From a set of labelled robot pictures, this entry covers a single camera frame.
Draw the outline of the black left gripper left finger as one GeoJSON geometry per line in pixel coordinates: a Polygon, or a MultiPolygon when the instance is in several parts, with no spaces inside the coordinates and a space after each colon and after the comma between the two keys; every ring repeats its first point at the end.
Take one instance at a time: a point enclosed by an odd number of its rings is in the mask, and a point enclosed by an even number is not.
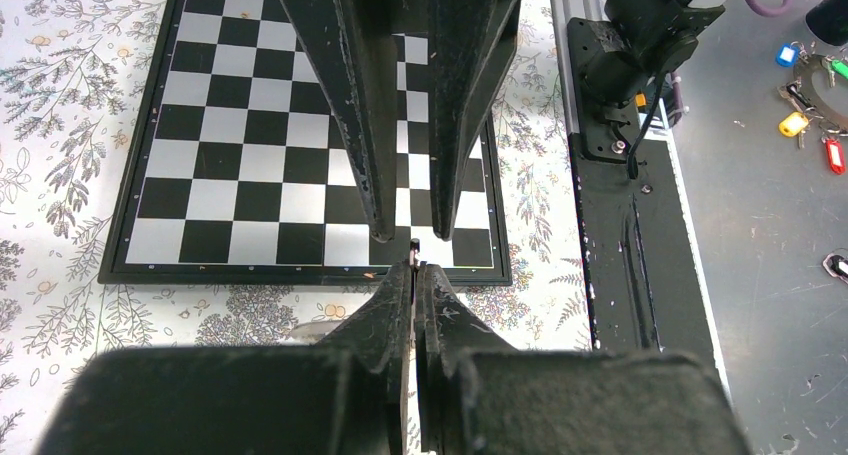
{"type": "Polygon", "coordinates": [[[41,454],[402,454],[413,269],[308,345],[133,348],[95,358],[41,454]]]}

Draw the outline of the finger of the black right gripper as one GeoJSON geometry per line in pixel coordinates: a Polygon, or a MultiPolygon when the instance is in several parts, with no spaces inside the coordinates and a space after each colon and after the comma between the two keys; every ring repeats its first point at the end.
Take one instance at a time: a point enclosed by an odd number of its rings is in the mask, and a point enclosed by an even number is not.
{"type": "Polygon", "coordinates": [[[388,0],[280,0],[335,117],[371,237],[396,232],[397,49],[388,0]]]}
{"type": "Polygon", "coordinates": [[[517,51],[522,0],[428,0],[432,226],[450,240],[473,144],[517,51]]]}

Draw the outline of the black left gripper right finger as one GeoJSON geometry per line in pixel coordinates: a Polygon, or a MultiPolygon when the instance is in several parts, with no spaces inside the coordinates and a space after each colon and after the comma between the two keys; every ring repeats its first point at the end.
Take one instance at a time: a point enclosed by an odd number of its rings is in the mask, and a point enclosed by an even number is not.
{"type": "Polygon", "coordinates": [[[415,289],[421,447],[436,454],[746,454],[718,378],[679,353],[522,351],[444,270],[415,289]]]}

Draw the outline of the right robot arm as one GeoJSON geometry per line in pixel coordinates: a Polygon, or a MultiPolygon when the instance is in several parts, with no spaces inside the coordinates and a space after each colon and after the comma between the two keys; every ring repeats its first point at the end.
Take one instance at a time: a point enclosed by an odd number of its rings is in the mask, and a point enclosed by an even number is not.
{"type": "MultiPolygon", "coordinates": [[[[314,69],[348,154],[371,236],[396,232],[398,48],[425,35],[431,224],[450,240],[473,144],[517,51],[522,0],[280,0],[314,69]]],[[[726,0],[607,0],[587,21],[579,87],[628,101],[688,60],[726,0]]]]}

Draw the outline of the spare keyring with coloured tags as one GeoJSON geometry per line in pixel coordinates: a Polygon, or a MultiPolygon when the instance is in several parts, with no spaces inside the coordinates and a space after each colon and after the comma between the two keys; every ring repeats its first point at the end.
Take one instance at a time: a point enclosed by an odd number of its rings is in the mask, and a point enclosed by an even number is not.
{"type": "Polygon", "coordinates": [[[846,81],[847,55],[822,55],[813,45],[807,47],[793,41],[778,50],[775,61],[792,70],[790,80],[777,87],[780,98],[793,108],[779,122],[778,132],[795,139],[797,148],[803,149],[807,131],[818,129],[830,171],[836,175],[846,174],[847,152],[842,140],[847,137],[847,114],[825,101],[815,87],[814,77],[823,74],[829,89],[835,88],[839,81],[846,81]]]}

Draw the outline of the black white chessboard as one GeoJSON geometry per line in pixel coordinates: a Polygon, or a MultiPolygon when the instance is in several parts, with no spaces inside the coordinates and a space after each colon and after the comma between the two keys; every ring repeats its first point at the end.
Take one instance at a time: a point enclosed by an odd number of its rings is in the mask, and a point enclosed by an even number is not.
{"type": "Polygon", "coordinates": [[[336,120],[279,0],[167,0],[99,279],[345,285],[407,257],[458,286],[508,285],[494,129],[453,237],[431,227],[423,35],[398,34],[396,234],[372,239],[336,120]]]}

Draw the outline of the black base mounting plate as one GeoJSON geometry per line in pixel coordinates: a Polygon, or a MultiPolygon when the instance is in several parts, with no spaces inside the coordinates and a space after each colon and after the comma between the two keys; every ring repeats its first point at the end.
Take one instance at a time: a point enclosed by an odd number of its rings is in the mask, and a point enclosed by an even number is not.
{"type": "Polygon", "coordinates": [[[577,129],[569,152],[592,341],[597,350],[686,352],[727,380],[715,317],[671,133],[650,131],[627,149],[643,118],[634,102],[604,106],[585,87],[613,31],[571,19],[565,28],[569,101],[577,129]]]}

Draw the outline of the floral patterned table mat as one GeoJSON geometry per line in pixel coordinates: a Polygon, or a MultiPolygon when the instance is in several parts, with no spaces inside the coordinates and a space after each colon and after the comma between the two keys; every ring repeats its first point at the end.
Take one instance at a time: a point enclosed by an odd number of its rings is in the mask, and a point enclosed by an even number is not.
{"type": "MultiPolygon", "coordinates": [[[[127,346],[267,344],[336,324],[346,287],[97,280],[166,0],[1,0],[1,450],[29,454],[76,376],[127,346]]],[[[523,0],[493,107],[513,282],[462,301],[521,349],[587,349],[551,0],[523,0]]]]}

